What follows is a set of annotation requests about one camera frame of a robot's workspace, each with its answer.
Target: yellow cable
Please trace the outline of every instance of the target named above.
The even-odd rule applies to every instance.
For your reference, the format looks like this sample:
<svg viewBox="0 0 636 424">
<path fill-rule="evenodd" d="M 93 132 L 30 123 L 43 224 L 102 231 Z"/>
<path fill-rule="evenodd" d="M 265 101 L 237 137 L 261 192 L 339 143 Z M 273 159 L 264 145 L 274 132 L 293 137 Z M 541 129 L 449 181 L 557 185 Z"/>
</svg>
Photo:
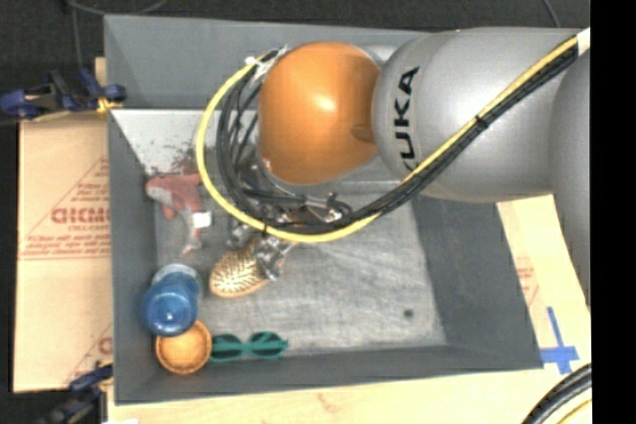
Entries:
<svg viewBox="0 0 636 424">
<path fill-rule="evenodd" d="M 567 414 L 563 415 L 563 417 L 558 421 L 557 424 L 567 424 L 568 422 L 571 422 L 572 419 L 576 418 L 577 416 L 580 416 L 580 413 L 591 405 L 592 405 L 592 400 L 585 399 L 582 403 L 576 406 L 576 408 L 570 410 L 569 412 L 567 412 Z"/>
<path fill-rule="evenodd" d="M 451 136 L 448 140 L 446 140 L 443 144 L 437 148 L 432 154 L 430 154 L 424 161 L 422 161 L 410 174 L 408 174 L 401 183 L 405 183 L 412 179 L 415 175 L 424 171 L 431 163 L 434 162 L 439 156 L 441 156 L 445 151 L 452 146 L 461 136 L 466 134 L 468 130 L 473 127 L 479 119 L 488 113 L 497 106 L 501 101 L 506 99 L 516 90 L 518 90 L 524 83 L 526 83 L 532 76 L 537 74 L 540 70 L 542 70 L 549 63 L 558 59 L 563 53 L 576 45 L 578 39 L 577 36 L 568 39 L 554 50 L 552 50 L 545 57 L 537 61 L 534 65 L 529 67 L 526 71 L 524 71 L 517 79 L 515 79 L 509 86 L 507 86 L 501 93 L 499 93 L 492 101 L 490 101 L 477 116 L 473 117 L 469 120 L 464 126 L 462 126 L 453 136 Z M 294 233 L 291 231 L 285 231 L 281 229 L 277 229 L 272 226 L 268 226 L 264 222 L 252 217 L 251 215 L 241 211 L 230 202 L 228 202 L 223 195 L 219 192 L 219 190 L 215 187 L 212 179 L 210 179 L 210 174 L 208 173 L 208 169 L 206 167 L 206 132 L 208 130 L 208 126 L 210 125 L 210 121 L 212 120 L 215 108 L 221 102 L 223 97 L 234 87 L 237 82 L 239 82 L 245 75 L 252 69 L 252 67 L 257 66 L 260 62 L 260 59 L 257 59 L 255 62 L 250 63 L 244 66 L 242 69 L 238 70 L 233 74 L 230 79 L 228 79 L 222 86 L 219 88 L 217 93 L 213 96 L 213 98 L 208 103 L 206 110 L 204 111 L 203 117 L 199 124 L 199 128 L 197 130 L 196 136 L 196 157 L 197 157 L 197 166 L 199 168 L 199 173 L 201 174 L 201 179 L 210 193 L 211 197 L 230 215 L 233 215 L 236 219 L 244 222 L 248 226 L 251 226 L 254 229 L 270 233 L 274 236 L 282 238 L 284 240 L 288 240 L 290 242 L 329 242 L 331 240 L 337 240 L 339 238 L 346 237 L 359 229 L 364 228 L 369 223 L 377 219 L 381 214 L 379 212 L 370 215 L 369 217 L 365 217 L 363 219 L 359 219 L 347 226 L 344 226 L 339 229 L 335 229 L 334 231 L 330 231 L 327 233 L 315 233 L 315 234 L 306 234 L 306 233 Z"/>
</svg>

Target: blue clamp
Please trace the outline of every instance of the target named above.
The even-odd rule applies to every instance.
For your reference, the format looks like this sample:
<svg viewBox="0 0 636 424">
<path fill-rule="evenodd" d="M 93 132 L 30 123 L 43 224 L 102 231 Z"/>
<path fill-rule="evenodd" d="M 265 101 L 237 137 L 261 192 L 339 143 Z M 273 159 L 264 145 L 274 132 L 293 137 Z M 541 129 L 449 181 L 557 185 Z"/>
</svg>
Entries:
<svg viewBox="0 0 636 424">
<path fill-rule="evenodd" d="M 58 111 L 95 111 L 100 101 L 120 104 L 126 99 L 122 85 L 101 86 L 86 68 L 79 70 L 79 83 L 67 83 L 59 71 L 51 71 L 43 85 L 18 88 L 0 96 L 0 110 L 19 119 L 34 119 Z"/>
<path fill-rule="evenodd" d="M 103 422 L 105 396 L 98 385 L 112 375 L 112 364 L 107 364 L 73 380 L 69 385 L 73 396 L 56 406 L 46 417 L 38 419 L 36 424 L 75 424 L 94 410 L 99 412 L 99 422 Z"/>
</svg>

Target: kuka logo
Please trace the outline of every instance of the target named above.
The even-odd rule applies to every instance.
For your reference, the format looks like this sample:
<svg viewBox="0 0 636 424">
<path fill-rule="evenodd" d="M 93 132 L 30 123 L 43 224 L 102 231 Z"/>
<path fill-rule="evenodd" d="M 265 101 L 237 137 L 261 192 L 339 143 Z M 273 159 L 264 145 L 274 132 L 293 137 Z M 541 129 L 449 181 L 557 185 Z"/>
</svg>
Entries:
<svg viewBox="0 0 636 424">
<path fill-rule="evenodd" d="M 394 108 L 396 110 L 397 117 L 394 119 L 394 127 L 396 128 L 395 136 L 396 140 L 402 140 L 406 144 L 406 151 L 401 151 L 399 156 L 402 159 L 402 162 L 410 171 L 413 170 L 413 167 L 409 165 L 406 161 L 413 161 L 415 159 L 415 151 L 413 150 L 413 143 L 410 139 L 410 133 L 408 132 L 410 126 L 410 120 L 406 117 L 408 113 L 408 109 L 410 108 L 410 93 L 411 93 L 411 82 L 413 81 L 413 77 L 419 71 L 419 66 L 417 68 L 413 68 L 410 71 L 405 72 L 399 79 L 399 88 L 408 99 L 405 103 L 400 104 L 398 98 L 396 97 L 396 102 L 394 104 Z"/>
<path fill-rule="evenodd" d="M 74 224 L 78 222 L 110 222 L 110 209 L 99 207 L 59 208 L 51 211 L 51 221 L 57 224 Z"/>
</svg>

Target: plastic bottle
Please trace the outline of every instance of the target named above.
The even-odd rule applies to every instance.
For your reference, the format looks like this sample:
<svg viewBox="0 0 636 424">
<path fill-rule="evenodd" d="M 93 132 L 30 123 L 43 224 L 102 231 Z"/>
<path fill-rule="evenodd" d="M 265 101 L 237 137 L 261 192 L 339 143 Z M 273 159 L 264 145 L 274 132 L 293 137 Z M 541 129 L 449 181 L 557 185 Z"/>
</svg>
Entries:
<svg viewBox="0 0 636 424">
<path fill-rule="evenodd" d="M 203 284 L 195 269 L 181 263 L 161 268 L 144 295 L 144 325 L 155 336 L 183 334 L 197 320 Z"/>
</svg>

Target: gray bin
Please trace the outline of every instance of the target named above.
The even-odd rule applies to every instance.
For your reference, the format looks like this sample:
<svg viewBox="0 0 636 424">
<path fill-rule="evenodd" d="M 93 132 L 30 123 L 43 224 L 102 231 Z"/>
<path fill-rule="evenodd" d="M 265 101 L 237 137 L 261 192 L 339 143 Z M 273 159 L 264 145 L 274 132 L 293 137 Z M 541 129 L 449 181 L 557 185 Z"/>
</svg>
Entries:
<svg viewBox="0 0 636 424">
<path fill-rule="evenodd" d="M 422 196 L 350 237 L 294 248 L 281 279 L 256 294 L 207 293 L 200 317 L 213 335 L 275 331 L 290 342 L 283 358 L 166 371 L 140 303 L 185 232 L 145 196 L 149 171 L 183 153 L 215 86 L 244 57 L 321 39 L 396 47 L 417 34 L 119 16 L 105 30 L 107 79 L 130 90 L 109 123 L 117 403 L 541 367 L 496 208 Z M 344 183 L 343 197 L 368 201 L 395 183 L 376 160 Z M 227 238 L 227 217 L 206 205 L 215 221 L 204 248 L 179 259 L 204 278 Z"/>
</svg>

